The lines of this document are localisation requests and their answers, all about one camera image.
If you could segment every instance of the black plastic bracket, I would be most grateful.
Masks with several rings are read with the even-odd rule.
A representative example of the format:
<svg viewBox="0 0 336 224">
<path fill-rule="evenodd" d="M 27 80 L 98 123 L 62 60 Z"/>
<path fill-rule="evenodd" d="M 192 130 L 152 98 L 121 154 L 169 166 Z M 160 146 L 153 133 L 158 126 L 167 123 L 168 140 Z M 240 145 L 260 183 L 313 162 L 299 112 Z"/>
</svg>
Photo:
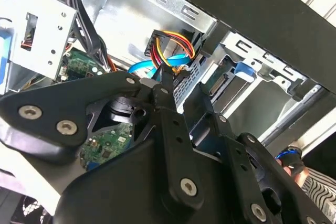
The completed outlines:
<svg viewBox="0 0 336 224">
<path fill-rule="evenodd" d="M 311 223 L 307 222 L 307 217 L 313 219 L 315 223 L 330 223 L 258 139 L 248 133 L 242 133 L 237 140 L 245 146 L 247 153 L 254 159 L 254 164 L 261 166 L 265 171 L 264 176 L 259 178 L 260 190 L 271 188 L 279 197 L 281 201 L 279 214 L 283 223 Z"/>
</svg>

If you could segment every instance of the wire bundle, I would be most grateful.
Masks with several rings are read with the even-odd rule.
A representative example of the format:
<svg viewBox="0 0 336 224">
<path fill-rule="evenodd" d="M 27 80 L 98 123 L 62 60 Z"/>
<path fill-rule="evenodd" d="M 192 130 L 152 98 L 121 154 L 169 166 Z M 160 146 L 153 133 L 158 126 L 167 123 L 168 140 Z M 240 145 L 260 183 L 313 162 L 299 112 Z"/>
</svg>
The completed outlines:
<svg viewBox="0 0 336 224">
<path fill-rule="evenodd" d="M 97 34 L 81 0 L 65 0 L 66 4 L 77 10 L 73 33 L 84 50 L 106 72 L 116 71 L 116 67 L 107 54 L 106 44 Z"/>
<path fill-rule="evenodd" d="M 162 31 L 163 35 L 174 41 L 177 45 L 179 45 L 185 53 L 188 55 L 190 59 L 195 57 L 195 49 L 193 45 L 181 34 L 172 32 L 172 31 Z M 160 37 L 161 35 L 156 35 L 154 44 L 150 50 L 150 57 L 155 66 L 155 68 L 159 68 L 159 65 L 162 63 L 166 64 L 167 66 L 172 66 L 169 61 L 163 56 L 160 47 Z M 177 69 L 173 68 L 175 73 L 179 73 L 179 71 L 183 68 L 183 66 L 179 66 Z"/>
</svg>

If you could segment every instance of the black mounting arm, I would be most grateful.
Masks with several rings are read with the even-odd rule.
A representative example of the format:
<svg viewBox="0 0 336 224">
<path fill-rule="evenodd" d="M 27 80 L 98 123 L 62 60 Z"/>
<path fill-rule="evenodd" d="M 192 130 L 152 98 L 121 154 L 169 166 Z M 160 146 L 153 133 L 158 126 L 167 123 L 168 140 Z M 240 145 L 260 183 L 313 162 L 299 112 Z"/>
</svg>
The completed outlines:
<svg viewBox="0 0 336 224">
<path fill-rule="evenodd" d="M 202 85 L 181 115 L 171 69 L 154 78 L 114 72 L 0 100 L 1 141 L 52 163 L 118 122 L 134 125 L 133 147 L 74 180 L 54 223 L 329 223 L 255 137 L 232 133 Z"/>
</svg>

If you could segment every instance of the red wire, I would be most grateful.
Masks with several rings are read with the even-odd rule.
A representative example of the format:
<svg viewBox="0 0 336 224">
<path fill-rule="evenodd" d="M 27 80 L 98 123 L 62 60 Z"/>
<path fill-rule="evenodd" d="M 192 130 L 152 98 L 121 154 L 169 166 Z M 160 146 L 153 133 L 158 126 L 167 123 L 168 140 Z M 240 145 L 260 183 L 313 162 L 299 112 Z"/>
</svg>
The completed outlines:
<svg viewBox="0 0 336 224">
<path fill-rule="evenodd" d="M 154 64 L 155 68 L 158 69 L 159 66 L 158 66 L 158 64 L 156 63 L 155 59 L 154 59 L 154 55 L 153 55 L 153 53 L 150 52 L 150 55 L 151 55 L 151 60 L 152 60 L 152 62 L 153 62 L 153 64 Z"/>
<path fill-rule="evenodd" d="M 190 51 L 191 51 L 191 52 L 193 51 L 193 49 L 192 49 L 193 46 L 192 46 L 192 44 L 191 44 L 188 40 L 186 40 L 186 39 L 184 39 L 184 38 L 182 38 L 182 37 L 180 37 L 180 36 L 177 36 L 177 35 L 175 35 L 175 34 L 168 34 L 168 35 L 170 35 L 170 36 L 172 36 L 172 37 L 174 37 L 174 38 L 180 39 L 181 41 L 185 42 L 185 43 L 188 45 Z"/>
<path fill-rule="evenodd" d="M 157 64 L 158 64 L 158 65 L 161 65 L 161 64 L 162 64 L 161 59 L 160 59 L 160 57 L 158 56 L 158 54 L 156 53 L 155 48 L 154 48 L 154 45 L 153 45 L 153 54 L 154 54 L 154 57 L 155 57 L 155 59 L 156 59 Z"/>
</svg>

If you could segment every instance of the yellow wire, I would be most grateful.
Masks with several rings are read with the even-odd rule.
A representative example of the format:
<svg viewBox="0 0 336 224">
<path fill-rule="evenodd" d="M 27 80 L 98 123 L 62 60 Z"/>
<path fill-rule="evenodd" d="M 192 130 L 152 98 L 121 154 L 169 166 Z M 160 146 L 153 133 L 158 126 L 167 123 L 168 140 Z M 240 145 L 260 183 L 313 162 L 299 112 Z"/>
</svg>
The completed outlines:
<svg viewBox="0 0 336 224">
<path fill-rule="evenodd" d="M 160 40 L 159 40 L 159 38 L 156 38 L 156 48 L 157 48 L 157 50 L 158 50 L 158 53 L 159 53 L 160 58 L 163 60 L 164 63 L 166 63 L 169 67 L 171 67 L 172 65 L 171 65 L 171 64 L 166 60 L 166 58 L 163 56 L 163 53 L 162 53 L 162 51 L 161 51 L 161 49 L 160 49 L 159 44 L 160 44 Z"/>
<path fill-rule="evenodd" d="M 173 34 L 173 35 L 179 36 L 179 37 L 185 39 L 186 41 L 188 41 L 189 44 L 190 44 L 190 46 L 191 46 L 191 48 L 192 48 L 192 50 L 193 50 L 193 56 L 192 56 L 192 58 L 195 57 L 195 49 L 194 49 L 193 45 L 190 43 L 190 41 L 187 40 L 186 37 L 184 37 L 183 35 L 181 35 L 181 34 L 179 34 L 179 33 L 175 33 L 175 32 L 173 32 L 173 31 L 163 31 L 163 32 L 166 33 L 166 34 Z"/>
</svg>

